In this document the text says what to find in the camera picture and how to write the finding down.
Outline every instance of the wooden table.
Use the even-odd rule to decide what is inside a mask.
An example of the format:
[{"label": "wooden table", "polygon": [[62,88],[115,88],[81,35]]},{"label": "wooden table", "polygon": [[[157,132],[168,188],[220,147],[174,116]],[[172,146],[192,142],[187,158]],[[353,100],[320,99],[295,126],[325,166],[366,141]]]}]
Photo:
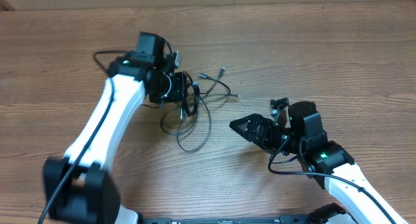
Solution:
[{"label": "wooden table", "polygon": [[[44,161],[63,155],[103,89],[91,54],[134,49],[139,31],[165,37],[195,79],[227,66],[223,81],[242,97],[209,103],[212,135],[191,154],[159,128],[171,106],[140,108],[114,162],[127,207],[146,217],[266,217],[334,202],[312,179],[269,173],[268,155],[228,127],[270,117],[268,100],[289,97],[316,102],[329,138],[416,222],[416,4],[397,2],[0,12],[0,223],[36,223]],[[188,147],[207,132],[203,111],[200,120]]]}]

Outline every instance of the wooden tabletop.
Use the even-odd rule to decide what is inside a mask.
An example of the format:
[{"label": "wooden tabletop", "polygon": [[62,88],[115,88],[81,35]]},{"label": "wooden tabletop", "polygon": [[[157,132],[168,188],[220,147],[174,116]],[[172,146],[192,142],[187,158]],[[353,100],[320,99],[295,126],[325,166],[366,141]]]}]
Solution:
[{"label": "wooden tabletop", "polygon": [[[414,2],[0,12],[0,223],[36,223],[45,159],[62,157],[101,96],[106,77],[91,54],[134,49],[140,31],[180,50],[195,79],[227,66],[222,80],[242,97],[208,100],[213,131],[197,153],[159,128],[172,106],[139,108],[112,174],[125,206],[146,217],[233,218],[335,202],[313,179],[269,173],[268,155],[228,127],[248,114],[270,117],[269,99],[288,97],[316,102],[328,138],[416,223],[415,22]],[[202,110],[183,144],[206,133]]]}]

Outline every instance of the white arm segment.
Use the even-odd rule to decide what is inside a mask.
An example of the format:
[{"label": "white arm segment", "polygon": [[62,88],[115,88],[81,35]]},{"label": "white arm segment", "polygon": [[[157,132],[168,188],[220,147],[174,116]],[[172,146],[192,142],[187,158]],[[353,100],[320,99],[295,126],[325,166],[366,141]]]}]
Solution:
[{"label": "white arm segment", "polygon": [[[101,164],[101,169],[111,172],[114,156],[125,128],[131,116],[146,97],[143,82],[135,81],[135,78],[132,76],[116,75],[113,77],[113,81],[115,86],[114,102],[89,150],[81,159],[80,166],[90,167],[93,162],[98,162]],[[84,130],[65,152],[64,157],[70,158],[70,164],[78,157],[95,127],[97,127],[110,101],[110,96],[111,83],[108,78],[105,81],[103,95]]]},{"label": "white arm segment", "polygon": [[[352,181],[358,186],[365,188],[384,207],[397,224],[407,223],[371,186],[357,164],[350,165],[347,163],[333,169],[333,172],[334,173],[332,175]],[[345,206],[345,208],[351,213],[352,217],[359,224],[390,223],[376,204],[374,204],[374,202],[364,193],[358,192],[357,188],[354,188],[337,179],[326,177],[325,189],[327,189],[332,196],[334,196]]]}]

